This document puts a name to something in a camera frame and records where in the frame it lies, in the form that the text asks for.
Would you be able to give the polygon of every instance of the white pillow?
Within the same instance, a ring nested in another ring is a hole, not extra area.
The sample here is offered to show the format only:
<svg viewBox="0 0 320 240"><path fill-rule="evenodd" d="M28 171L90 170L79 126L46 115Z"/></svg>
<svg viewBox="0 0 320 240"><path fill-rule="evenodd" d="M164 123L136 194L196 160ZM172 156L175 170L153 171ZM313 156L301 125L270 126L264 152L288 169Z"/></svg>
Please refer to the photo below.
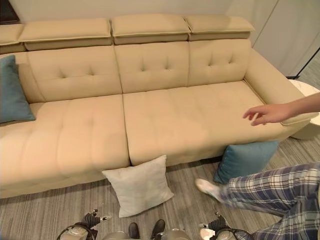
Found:
<svg viewBox="0 0 320 240"><path fill-rule="evenodd" d="M174 196L167 184L166 159L163 155L138 166L102 172L118 197L119 218L139 214Z"/></svg>

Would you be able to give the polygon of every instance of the blue pillow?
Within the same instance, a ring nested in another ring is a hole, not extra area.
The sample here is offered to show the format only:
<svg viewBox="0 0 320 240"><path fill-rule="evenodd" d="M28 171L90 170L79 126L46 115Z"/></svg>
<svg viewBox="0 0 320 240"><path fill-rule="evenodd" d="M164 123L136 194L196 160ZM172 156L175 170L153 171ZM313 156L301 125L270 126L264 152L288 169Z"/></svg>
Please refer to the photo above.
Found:
<svg viewBox="0 0 320 240"><path fill-rule="evenodd" d="M0 123L35 120L20 84L16 56L0 59Z"/></svg>
<svg viewBox="0 0 320 240"><path fill-rule="evenodd" d="M213 180L227 184L232 178L261 172L278 148L279 141L229 145Z"/></svg>

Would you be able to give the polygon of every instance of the plaid pants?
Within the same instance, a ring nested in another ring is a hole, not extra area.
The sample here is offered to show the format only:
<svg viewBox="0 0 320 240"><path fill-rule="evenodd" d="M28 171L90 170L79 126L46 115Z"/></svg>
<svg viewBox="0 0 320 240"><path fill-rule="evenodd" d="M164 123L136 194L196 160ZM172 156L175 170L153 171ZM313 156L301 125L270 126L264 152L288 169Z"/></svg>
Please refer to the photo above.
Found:
<svg viewBox="0 0 320 240"><path fill-rule="evenodd" d="M282 217L252 235L256 240L316 240L320 226L320 162L233 178L221 189L232 207Z"/></svg>

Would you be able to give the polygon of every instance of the wall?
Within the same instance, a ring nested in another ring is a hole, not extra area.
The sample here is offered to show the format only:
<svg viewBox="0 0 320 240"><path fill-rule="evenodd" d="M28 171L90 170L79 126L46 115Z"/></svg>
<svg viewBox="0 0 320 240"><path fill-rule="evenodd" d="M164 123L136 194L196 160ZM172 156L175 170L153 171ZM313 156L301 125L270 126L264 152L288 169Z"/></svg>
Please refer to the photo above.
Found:
<svg viewBox="0 0 320 240"><path fill-rule="evenodd" d="M277 0L9 0L23 23L76 18L111 18L140 13L242 16L256 29L254 43Z"/></svg>
<svg viewBox="0 0 320 240"><path fill-rule="evenodd" d="M253 45L285 76L295 76L320 46L320 1L279 0Z"/></svg>

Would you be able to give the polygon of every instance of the human hand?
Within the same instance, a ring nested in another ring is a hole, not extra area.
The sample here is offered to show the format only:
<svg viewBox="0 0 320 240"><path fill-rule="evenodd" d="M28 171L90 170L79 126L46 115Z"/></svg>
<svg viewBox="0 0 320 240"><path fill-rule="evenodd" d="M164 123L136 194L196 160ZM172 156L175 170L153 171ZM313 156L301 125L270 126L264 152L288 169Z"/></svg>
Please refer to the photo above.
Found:
<svg viewBox="0 0 320 240"><path fill-rule="evenodd" d="M291 117L291 109L288 104L261 105L246 111L243 118L246 119L247 117L249 117L249 121L255 118L251 123L252 126L279 123Z"/></svg>

